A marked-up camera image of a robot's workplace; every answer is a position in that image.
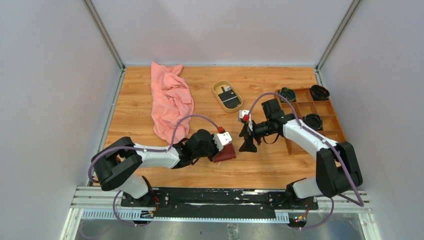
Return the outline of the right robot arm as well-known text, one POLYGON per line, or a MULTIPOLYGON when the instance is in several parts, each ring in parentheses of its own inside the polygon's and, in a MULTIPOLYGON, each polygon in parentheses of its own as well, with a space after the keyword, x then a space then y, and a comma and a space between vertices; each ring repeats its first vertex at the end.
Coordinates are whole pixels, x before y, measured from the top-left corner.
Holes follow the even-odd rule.
POLYGON ((239 136, 244 139, 240 152, 257 152, 265 136, 277 134, 295 142, 316 161, 315 176, 294 181, 286 186, 285 201, 298 209, 307 198, 332 198, 353 190, 360 196, 358 187, 363 184, 362 173, 354 147, 347 141, 338 142, 318 133, 304 123, 295 112, 285 114, 277 99, 262 103, 266 120, 256 123, 250 110, 238 112, 244 124, 239 136))

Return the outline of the red leather card holder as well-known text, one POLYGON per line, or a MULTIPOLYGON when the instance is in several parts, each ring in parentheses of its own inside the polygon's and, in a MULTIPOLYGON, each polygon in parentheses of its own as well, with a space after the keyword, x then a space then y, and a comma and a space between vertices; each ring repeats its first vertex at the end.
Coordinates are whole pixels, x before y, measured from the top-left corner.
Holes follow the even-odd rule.
POLYGON ((225 145, 213 158, 214 163, 235 159, 237 157, 236 151, 232 143, 225 145))

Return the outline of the black credit card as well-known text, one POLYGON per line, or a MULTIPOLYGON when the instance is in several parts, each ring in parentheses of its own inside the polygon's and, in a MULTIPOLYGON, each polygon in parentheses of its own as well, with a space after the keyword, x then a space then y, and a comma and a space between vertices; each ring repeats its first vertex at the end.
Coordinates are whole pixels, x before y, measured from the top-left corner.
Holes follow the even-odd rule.
POLYGON ((228 109, 234 109, 241 103, 233 91, 226 91, 218 95, 223 105, 228 109))

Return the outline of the yellow oval tray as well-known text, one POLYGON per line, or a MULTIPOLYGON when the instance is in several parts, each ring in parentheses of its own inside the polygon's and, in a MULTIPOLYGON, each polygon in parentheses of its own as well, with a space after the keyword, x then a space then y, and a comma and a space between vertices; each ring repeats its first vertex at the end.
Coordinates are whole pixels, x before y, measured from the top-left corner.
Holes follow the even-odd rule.
POLYGON ((212 92, 226 113, 235 113, 241 109, 243 99, 231 82, 227 80, 216 82, 212 86, 212 92))

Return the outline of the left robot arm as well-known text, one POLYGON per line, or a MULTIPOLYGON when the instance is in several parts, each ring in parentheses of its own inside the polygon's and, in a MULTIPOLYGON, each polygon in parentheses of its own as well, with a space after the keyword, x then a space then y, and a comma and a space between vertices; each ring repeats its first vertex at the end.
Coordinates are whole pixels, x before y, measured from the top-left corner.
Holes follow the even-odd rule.
POLYGON ((146 177, 136 174, 137 169, 180 169, 201 158, 213 163, 236 158, 230 133, 200 129, 191 137, 164 147, 141 145, 125 136, 97 153, 91 159, 88 173, 95 173, 103 191, 120 190, 146 207, 153 201, 153 190, 146 177))

